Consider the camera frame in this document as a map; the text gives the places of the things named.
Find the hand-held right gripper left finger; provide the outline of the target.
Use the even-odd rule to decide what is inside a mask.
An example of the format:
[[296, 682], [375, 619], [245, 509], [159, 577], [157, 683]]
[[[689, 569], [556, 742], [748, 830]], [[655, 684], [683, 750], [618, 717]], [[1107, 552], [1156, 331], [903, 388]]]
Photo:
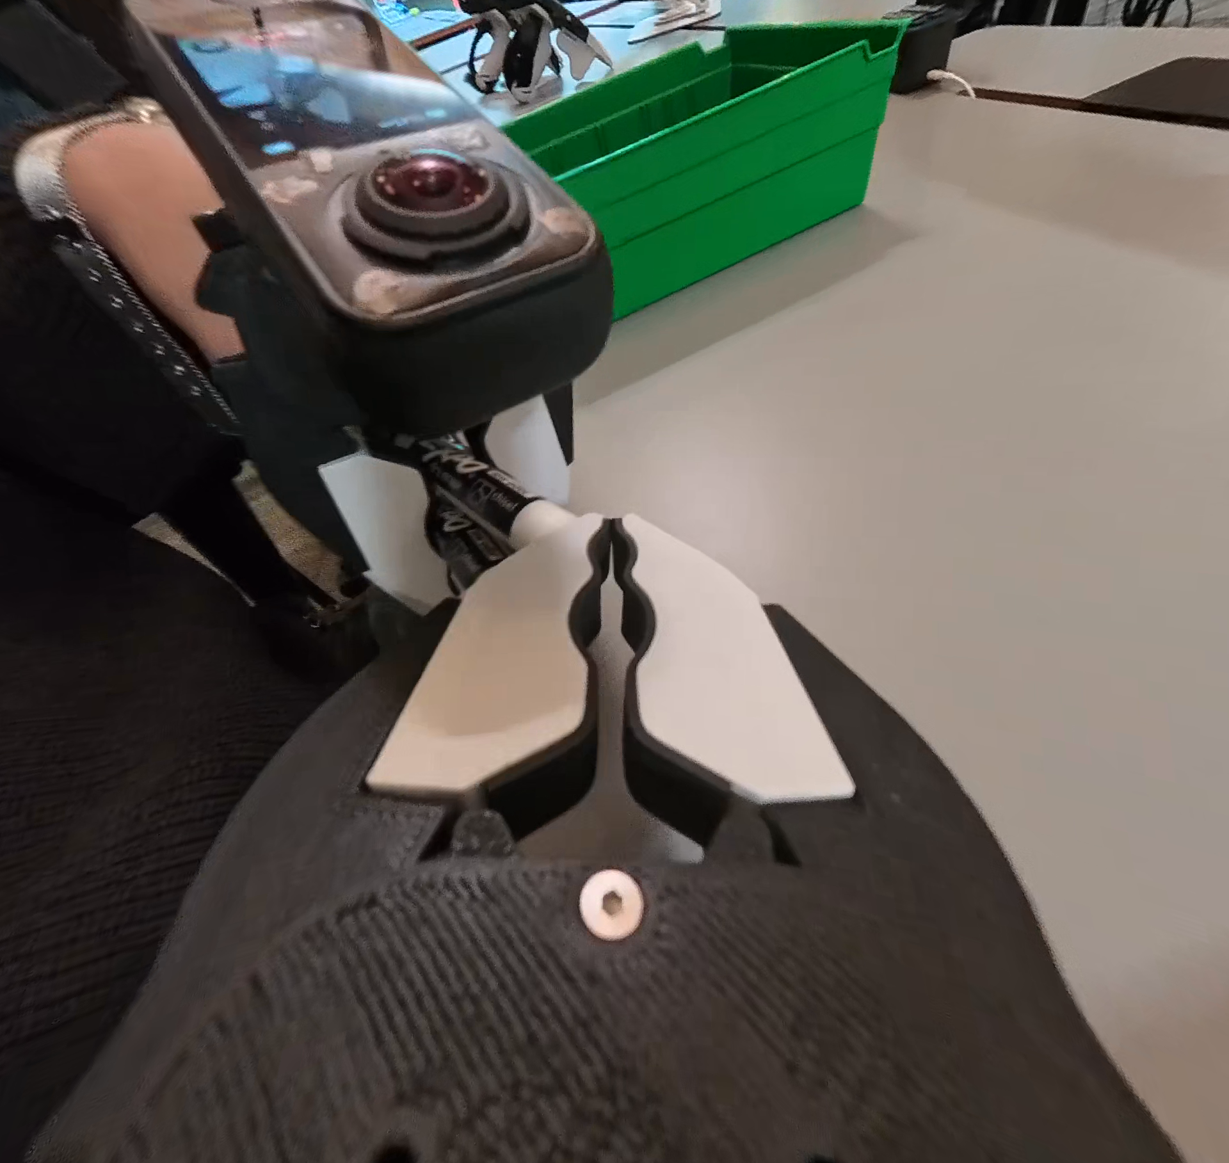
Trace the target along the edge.
[[594, 784], [607, 520], [515, 550], [465, 592], [364, 777], [368, 792], [497, 813], [525, 838]]

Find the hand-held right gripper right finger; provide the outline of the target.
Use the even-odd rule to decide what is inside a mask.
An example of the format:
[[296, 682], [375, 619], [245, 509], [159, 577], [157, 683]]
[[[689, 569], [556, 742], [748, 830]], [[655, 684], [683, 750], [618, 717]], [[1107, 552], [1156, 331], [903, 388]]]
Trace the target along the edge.
[[852, 800], [852, 774], [757, 593], [642, 517], [614, 532], [632, 798], [698, 846], [733, 809]]

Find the beige mesh watch band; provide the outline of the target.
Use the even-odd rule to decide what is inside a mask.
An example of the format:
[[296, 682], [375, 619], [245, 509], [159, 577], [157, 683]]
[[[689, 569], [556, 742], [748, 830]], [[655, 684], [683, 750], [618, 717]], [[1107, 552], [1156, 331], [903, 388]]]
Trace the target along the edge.
[[53, 118], [17, 143], [11, 179], [23, 206], [37, 221], [67, 219], [83, 226], [84, 215], [70, 190], [66, 162], [70, 148], [103, 128], [123, 126], [171, 126], [153, 99], [122, 98], [115, 104]]

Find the black dry erase marker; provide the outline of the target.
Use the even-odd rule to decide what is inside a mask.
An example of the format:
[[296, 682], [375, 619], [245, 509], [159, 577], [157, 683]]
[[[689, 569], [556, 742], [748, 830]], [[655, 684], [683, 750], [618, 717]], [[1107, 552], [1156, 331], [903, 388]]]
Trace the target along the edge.
[[430, 486], [513, 550], [576, 522], [572, 512], [524, 487], [453, 435], [413, 438], [409, 449], [415, 467]]
[[443, 564], [450, 592], [457, 597], [515, 552], [496, 533], [446, 501], [429, 503], [423, 529]]

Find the closed laptop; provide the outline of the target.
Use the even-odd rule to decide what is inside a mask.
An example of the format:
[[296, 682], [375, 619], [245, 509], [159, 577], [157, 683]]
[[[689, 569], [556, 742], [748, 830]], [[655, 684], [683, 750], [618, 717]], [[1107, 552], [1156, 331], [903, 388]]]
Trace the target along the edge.
[[1089, 110], [1228, 128], [1228, 59], [1178, 57], [1083, 99]]

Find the person's left hand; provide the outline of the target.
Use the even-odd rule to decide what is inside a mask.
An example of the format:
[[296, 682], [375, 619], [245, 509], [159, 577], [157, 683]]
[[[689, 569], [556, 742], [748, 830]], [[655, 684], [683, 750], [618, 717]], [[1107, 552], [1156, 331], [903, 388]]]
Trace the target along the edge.
[[209, 363], [240, 356], [230, 317], [197, 300], [210, 252], [194, 218], [221, 201], [177, 130], [155, 122], [92, 128], [70, 144], [63, 170], [91, 234], [159, 317]]

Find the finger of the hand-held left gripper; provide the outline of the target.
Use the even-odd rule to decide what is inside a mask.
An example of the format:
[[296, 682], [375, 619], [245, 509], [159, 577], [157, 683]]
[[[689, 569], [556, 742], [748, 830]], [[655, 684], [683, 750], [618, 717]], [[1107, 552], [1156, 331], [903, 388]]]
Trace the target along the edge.
[[569, 505], [571, 465], [545, 398], [519, 403], [494, 416], [484, 431], [484, 451], [525, 493]]
[[446, 568], [427, 541], [427, 494], [415, 470], [372, 455], [348, 455], [319, 466], [319, 477], [360, 553], [368, 583], [415, 615], [452, 595]]

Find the black and white tool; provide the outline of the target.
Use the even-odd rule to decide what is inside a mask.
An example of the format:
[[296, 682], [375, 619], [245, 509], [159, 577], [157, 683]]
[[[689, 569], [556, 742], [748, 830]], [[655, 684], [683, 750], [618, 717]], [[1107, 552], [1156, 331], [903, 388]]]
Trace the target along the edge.
[[468, 80], [482, 95], [506, 89], [515, 102], [531, 102], [545, 72], [583, 80], [592, 64], [614, 60], [583, 18], [559, 0], [453, 0], [474, 18]]

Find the green plastic box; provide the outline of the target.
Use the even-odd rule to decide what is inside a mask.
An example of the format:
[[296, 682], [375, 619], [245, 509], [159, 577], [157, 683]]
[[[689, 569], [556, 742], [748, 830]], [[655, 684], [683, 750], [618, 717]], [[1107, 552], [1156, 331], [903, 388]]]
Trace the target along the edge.
[[864, 201], [906, 25], [729, 28], [502, 131], [600, 229], [618, 321]]

